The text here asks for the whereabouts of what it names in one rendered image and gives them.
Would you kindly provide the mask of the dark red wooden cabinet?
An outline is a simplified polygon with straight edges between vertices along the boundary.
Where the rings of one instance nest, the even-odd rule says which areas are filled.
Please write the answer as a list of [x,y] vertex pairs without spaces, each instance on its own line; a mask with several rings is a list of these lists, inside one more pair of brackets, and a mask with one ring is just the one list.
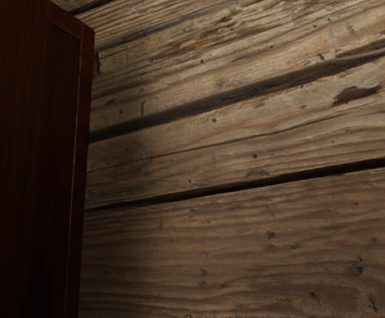
[[0,318],[78,318],[93,29],[0,0]]

